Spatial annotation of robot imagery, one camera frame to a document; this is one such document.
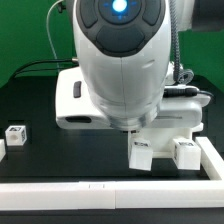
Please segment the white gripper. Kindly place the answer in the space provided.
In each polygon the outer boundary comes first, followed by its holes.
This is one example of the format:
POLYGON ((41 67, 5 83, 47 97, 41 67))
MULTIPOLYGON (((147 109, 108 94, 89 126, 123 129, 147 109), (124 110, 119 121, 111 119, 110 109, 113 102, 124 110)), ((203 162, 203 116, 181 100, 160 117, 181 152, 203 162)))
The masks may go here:
POLYGON ((161 102, 160 110, 153 116, 143 116, 123 122, 121 118, 105 115, 94 105, 81 69, 74 68, 59 73, 55 95, 56 122, 63 129, 140 131, 143 128, 188 128, 201 130, 203 102, 201 95, 192 98, 165 98, 161 102))

